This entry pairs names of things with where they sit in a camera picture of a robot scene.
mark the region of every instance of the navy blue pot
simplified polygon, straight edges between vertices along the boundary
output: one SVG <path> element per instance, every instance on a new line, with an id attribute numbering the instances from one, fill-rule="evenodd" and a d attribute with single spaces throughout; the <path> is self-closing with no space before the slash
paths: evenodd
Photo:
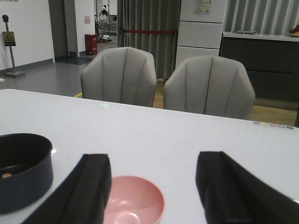
<path id="1" fill-rule="evenodd" d="M 51 151 L 51 142 L 40 135 L 0 136 L 0 214 L 22 209 L 47 192 L 53 182 Z"/>

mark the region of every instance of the kitchen counter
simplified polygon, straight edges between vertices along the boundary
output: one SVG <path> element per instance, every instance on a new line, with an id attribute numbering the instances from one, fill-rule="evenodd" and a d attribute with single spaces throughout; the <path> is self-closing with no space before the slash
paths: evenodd
<path id="1" fill-rule="evenodd" d="M 243 38 L 243 39 L 256 39 L 268 41 L 288 41 L 299 42 L 299 38 L 291 37 L 288 35 L 272 35 L 272 34 L 236 34 L 233 32 L 223 32 L 223 37 Z"/>

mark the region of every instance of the white table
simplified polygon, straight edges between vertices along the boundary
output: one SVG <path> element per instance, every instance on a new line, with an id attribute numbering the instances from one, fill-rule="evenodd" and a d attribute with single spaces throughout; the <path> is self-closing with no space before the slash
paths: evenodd
<path id="1" fill-rule="evenodd" d="M 224 151 L 248 171 L 299 199 L 299 129 L 186 112 L 27 91 L 0 90 L 0 135 L 36 133 L 50 139 L 54 181 L 20 211 L 0 216 L 17 224 L 69 174 L 83 153 L 107 153 L 113 176 L 137 175 L 163 191 L 162 224 L 204 224 L 195 185 L 199 151 Z"/>

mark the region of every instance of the white refrigerator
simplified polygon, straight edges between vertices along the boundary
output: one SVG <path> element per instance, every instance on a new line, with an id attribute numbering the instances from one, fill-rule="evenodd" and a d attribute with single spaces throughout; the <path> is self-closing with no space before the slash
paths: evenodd
<path id="1" fill-rule="evenodd" d="M 227 0 L 182 0 L 176 66 L 193 56 L 218 56 Z"/>

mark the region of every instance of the door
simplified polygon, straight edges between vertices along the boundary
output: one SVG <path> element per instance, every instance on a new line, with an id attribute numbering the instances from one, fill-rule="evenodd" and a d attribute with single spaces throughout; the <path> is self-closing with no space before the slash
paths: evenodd
<path id="1" fill-rule="evenodd" d="M 64 0 L 49 0 L 54 56 L 68 55 Z"/>

